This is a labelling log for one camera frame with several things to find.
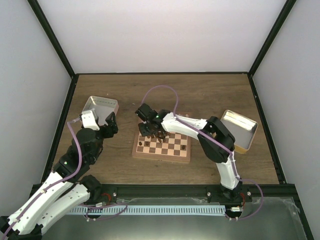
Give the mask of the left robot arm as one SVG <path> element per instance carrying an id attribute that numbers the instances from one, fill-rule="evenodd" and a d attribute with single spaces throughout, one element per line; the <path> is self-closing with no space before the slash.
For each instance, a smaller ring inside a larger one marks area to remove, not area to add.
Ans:
<path id="1" fill-rule="evenodd" d="M 93 110 L 87 110 L 69 122 L 71 145 L 59 159 L 44 183 L 18 210 L 1 216 L 4 240 L 40 240 L 42 236 L 74 207 L 97 202 L 102 196 L 100 182 L 84 176 L 103 151 L 104 139 L 118 132 L 116 114 L 111 112 L 103 125 Z"/>

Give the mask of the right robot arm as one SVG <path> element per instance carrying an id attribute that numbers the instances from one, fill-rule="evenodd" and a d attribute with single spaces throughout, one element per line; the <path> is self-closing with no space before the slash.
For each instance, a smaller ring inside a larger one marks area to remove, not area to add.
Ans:
<path id="1" fill-rule="evenodd" d="M 195 119 L 166 109 L 156 111 L 146 103 L 135 114 L 140 119 L 138 129 L 143 137 L 162 141 L 168 133 L 175 133 L 199 141 L 206 157 L 217 166 L 223 198 L 232 202 L 240 196 L 242 182 L 236 168 L 235 137 L 220 119 Z"/>

